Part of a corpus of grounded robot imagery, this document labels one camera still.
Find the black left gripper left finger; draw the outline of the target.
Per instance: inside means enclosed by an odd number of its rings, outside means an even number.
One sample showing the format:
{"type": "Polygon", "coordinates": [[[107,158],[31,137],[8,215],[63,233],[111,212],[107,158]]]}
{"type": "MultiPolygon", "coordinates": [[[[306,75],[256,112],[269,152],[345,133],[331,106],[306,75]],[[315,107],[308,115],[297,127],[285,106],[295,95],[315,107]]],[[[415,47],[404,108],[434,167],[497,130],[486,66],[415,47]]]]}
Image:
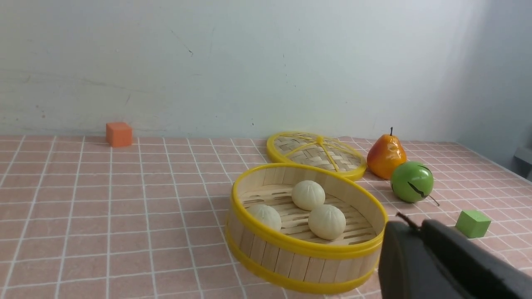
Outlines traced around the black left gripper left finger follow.
{"type": "Polygon", "coordinates": [[[435,256],[424,245],[420,227],[402,213],[388,221],[378,265],[384,299],[460,299],[435,256]]]}

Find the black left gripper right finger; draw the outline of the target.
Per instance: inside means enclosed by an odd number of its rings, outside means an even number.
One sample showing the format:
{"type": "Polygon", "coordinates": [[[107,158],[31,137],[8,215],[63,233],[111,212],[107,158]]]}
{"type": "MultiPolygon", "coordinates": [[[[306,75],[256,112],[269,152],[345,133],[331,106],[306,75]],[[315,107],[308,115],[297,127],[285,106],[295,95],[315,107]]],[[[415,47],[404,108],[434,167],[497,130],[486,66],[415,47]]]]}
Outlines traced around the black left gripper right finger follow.
{"type": "Polygon", "coordinates": [[[531,277],[436,220],[421,236],[437,264],[468,299],[530,299],[531,277]]]}

